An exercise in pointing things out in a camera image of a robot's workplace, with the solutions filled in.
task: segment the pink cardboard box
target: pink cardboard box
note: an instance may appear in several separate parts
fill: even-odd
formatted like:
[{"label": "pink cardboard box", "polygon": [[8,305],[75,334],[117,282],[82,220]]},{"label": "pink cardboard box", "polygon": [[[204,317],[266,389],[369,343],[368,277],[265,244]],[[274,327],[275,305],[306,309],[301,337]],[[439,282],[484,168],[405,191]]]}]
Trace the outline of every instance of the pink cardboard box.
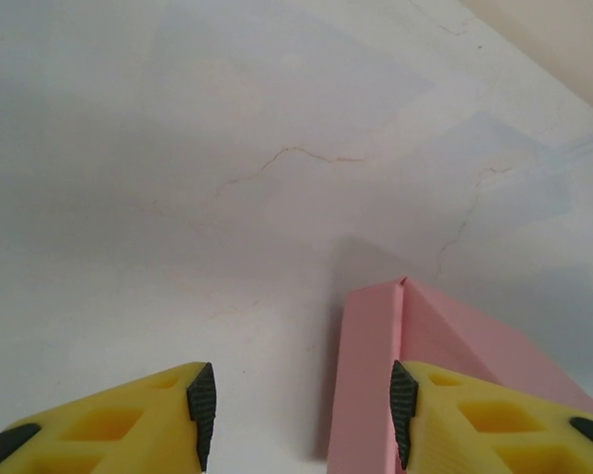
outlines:
[{"label": "pink cardboard box", "polygon": [[388,400],[396,359],[440,365],[593,414],[593,399],[523,333],[405,278],[347,297],[328,474],[403,472]]}]

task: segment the white table surface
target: white table surface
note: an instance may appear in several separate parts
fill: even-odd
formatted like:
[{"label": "white table surface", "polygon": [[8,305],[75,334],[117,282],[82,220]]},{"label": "white table surface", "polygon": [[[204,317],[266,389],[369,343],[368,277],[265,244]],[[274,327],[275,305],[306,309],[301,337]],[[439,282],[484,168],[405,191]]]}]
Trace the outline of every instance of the white table surface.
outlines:
[{"label": "white table surface", "polygon": [[593,395],[593,110],[454,0],[0,0],[0,430],[210,360],[211,473],[322,473],[348,290]]}]

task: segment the yellow plastic part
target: yellow plastic part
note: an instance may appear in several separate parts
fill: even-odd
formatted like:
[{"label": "yellow plastic part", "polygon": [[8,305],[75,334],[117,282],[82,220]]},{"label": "yellow plastic part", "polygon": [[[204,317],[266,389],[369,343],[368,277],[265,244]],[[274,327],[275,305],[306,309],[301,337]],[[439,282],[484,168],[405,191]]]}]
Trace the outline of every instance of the yellow plastic part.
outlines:
[{"label": "yellow plastic part", "polygon": [[194,362],[25,418],[42,430],[0,463],[0,474],[201,473],[187,387]]},{"label": "yellow plastic part", "polygon": [[593,474],[593,442],[569,424],[593,416],[423,362],[409,474]]}]

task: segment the white surface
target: white surface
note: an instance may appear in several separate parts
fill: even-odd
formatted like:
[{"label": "white surface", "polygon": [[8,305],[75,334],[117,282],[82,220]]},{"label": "white surface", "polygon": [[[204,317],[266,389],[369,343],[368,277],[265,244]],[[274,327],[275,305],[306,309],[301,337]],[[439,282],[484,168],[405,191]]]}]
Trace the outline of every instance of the white surface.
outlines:
[{"label": "white surface", "polygon": [[322,473],[345,293],[593,395],[593,110],[451,0],[0,0],[0,429],[188,360],[211,472]]}]

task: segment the pink box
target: pink box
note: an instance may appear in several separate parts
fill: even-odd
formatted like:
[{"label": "pink box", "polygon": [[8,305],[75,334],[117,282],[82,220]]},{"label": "pink box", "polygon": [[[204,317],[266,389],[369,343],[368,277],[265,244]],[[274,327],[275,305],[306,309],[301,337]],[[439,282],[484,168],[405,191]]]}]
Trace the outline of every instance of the pink box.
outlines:
[{"label": "pink box", "polygon": [[523,333],[404,278],[352,291],[341,328],[328,474],[402,473],[388,401],[393,361],[421,360],[593,414]]}]

